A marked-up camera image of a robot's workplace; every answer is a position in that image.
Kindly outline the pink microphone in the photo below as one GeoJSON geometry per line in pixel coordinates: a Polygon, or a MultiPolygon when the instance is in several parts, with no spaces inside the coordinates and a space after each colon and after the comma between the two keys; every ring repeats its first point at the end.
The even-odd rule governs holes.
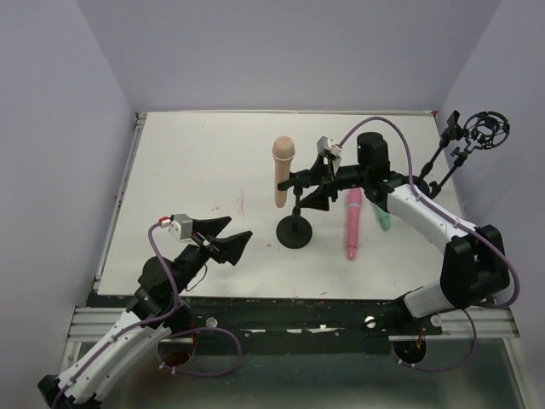
{"type": "Polygon", "coordinates": [[[359,248],[359,218],[362,206],[362,192],[353,188],[347,195],[347,259],[353,260],[359,248]]]}

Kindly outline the black round-base clip stand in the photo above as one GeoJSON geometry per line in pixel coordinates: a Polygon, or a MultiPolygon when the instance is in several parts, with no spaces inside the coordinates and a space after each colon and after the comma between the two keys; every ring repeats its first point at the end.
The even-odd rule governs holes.
{"type": "Polygon", "coordinates": [[[276,228],[280,244],[292,250],[303,248],[311,241],[313,229],[310,222],[301,215],[302,200],[318,186],[323,185],[322,181],[308,181],[307,171],[290,173],[289,180],[278,185],[280,190],[286,192],[292,187],[295,195],[291,215],[284,217],[276,228]]]}

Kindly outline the peach microphone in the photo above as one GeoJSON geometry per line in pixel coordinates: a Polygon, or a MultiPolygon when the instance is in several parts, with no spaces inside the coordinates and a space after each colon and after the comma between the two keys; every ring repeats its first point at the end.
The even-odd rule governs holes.
{"type": "Polygon", "coordinates": [[[277,208],[285,206],[287,192],[278,188],[278,185],[290,178],[290,166],[295,157],[295,143],[288,136],[278,137],[272,146],[274,160],[274,203],[277,208]]]}

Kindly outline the black tripod shock-mount stand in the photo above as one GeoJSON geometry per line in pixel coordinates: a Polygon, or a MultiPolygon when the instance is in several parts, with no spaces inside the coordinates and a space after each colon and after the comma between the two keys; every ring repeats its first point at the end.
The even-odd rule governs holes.
{"type": "Polygon", "coordinates": [[[470,116],[461,127],[464,136],[460,141],[463,141],[465,145],[463,147],[456,146],[450,153],[454,161],[445,176],[440,181],[431,181],[428,184],[430,199],[435,199],[441,193],[446,182],[465,164],[471,153],[476,150],[488,151],[497,148],[510,135],[508,119],[501,113],[494,111],[477,112],[470,116]]]}

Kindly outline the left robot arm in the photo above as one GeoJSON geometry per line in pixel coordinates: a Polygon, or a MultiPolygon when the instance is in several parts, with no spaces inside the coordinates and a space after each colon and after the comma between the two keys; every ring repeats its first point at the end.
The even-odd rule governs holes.
{"type": "Polygon", "coordinates": [[[138,279],[139,286],[110,330],[76,364],[59,375],[47,375],[37,387],[50,408],[98,408],[106,391],[135,359],[177,332],[193,331],[189,306],[181,293],[209,261],[236,265],[253,233],[222,238],[231,222],[222,216],[198,220],[186,214],[164,216],[147,231],[154,252],[138,279]],[[186,247],[173,260],[165,258],[153,238],[168,230],[186,247]]]}

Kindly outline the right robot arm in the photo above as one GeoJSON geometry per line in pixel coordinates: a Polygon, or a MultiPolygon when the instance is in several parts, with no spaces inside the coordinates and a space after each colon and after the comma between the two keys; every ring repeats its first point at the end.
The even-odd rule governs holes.
{"type": "Polygon", "coordinates": [[[359,187],[381,210],[407,222],[443,256],[439,278],[400,298],[402,311],[414,318],[477,305],[511,282],[502,236],[491,225],[479,227],[433,202],[416,185],[414,176],[390,168],[383,136],[358,136],[358,162],[342,166],[341,147],[330,138],[318,140],[318,157],[304,171],[313,192],[302,207],[327,211],[341,190],[359,187]]]}

